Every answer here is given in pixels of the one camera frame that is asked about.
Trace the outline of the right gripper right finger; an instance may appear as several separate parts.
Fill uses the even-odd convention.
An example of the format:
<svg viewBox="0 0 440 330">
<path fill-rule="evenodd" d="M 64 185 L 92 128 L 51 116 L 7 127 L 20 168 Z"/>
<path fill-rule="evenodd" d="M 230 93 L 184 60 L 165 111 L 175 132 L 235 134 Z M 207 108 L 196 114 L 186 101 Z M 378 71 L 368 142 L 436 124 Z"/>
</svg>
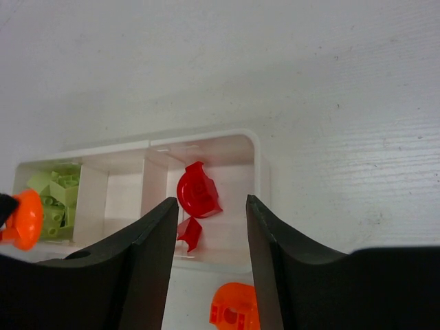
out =
<svg viewBox="0 0 440 330">
<path fill-rule="evenodd" d="M 438 329 L 439 248 L 345 254 L 246 201 L 262 329 Z"/>
</svg>

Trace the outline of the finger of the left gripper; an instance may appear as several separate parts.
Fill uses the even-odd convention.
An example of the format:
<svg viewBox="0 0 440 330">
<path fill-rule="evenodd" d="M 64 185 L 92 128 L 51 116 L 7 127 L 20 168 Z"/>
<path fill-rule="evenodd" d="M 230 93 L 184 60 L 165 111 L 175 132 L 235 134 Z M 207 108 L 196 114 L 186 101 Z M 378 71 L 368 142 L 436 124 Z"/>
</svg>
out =
<svg viewBox="0 0 440 330">
<path fill-rule="evenodd" d="M 7 194 L 0 194 L 0 228 L 5 225 L 18 207 L 19 201 L 16 198 Z"/>
</svg>

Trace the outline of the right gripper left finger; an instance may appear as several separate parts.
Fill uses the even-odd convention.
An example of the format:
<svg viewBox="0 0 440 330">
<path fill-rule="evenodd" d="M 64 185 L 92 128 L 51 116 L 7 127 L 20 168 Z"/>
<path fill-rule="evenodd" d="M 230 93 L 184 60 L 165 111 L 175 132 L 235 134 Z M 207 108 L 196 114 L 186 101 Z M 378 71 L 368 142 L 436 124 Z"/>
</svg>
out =
<svg viewBox="0 0 440 330">
<path fill-rule="evenodd" d="M 2 256 L 1 328 L 160 329 L 177 218 L 177 200 L 169 197 L 63 259 Z"/>
</svg>

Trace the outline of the orange round lego piece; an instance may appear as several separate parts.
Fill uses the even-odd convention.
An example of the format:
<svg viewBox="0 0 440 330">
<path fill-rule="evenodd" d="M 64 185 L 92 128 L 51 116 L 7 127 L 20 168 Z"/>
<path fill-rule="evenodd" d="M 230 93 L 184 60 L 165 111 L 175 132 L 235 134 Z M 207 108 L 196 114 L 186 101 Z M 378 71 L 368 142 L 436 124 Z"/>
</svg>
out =
<svg viewBox="0 0 440 330">
<path fill-rule="evenodd" d="M 1 228 L 1 244 L 31 250 L 39 240 L 43 228 L 43 206 L 41 198 L 32 189 L 11 195 L 19 201 L 19 207 Z"/>
</svg>

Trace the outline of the small red lego brick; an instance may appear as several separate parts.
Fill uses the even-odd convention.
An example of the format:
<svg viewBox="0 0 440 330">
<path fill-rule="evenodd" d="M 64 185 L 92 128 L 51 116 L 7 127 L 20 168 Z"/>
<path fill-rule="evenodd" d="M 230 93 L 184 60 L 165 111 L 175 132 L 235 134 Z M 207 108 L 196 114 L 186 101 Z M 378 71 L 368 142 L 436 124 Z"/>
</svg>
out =
<svg viewBox="0 0 440 330">
<path fill-rule="evenodd" d="M 177 226 L 177 240 L 187 244 L 187 253 L 197 247 L 201 233 L 202 226 L 194 217 L 187 218 Z"/>
</svg>

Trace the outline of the red curved lego piece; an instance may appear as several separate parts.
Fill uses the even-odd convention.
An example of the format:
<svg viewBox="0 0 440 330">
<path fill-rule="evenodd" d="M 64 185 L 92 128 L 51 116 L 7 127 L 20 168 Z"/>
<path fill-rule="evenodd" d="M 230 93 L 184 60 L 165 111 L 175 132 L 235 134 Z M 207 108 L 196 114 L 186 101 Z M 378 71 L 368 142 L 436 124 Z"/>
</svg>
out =
<svg viewBox="0 0 440 330">
<path fill-rule="evenodd" d="M 177 199 L 192 217 L 205 219 L 223 211 L 215 182 L 204 171 L 203 162 L 185 168 L 177 184 Z"/>
</svg>

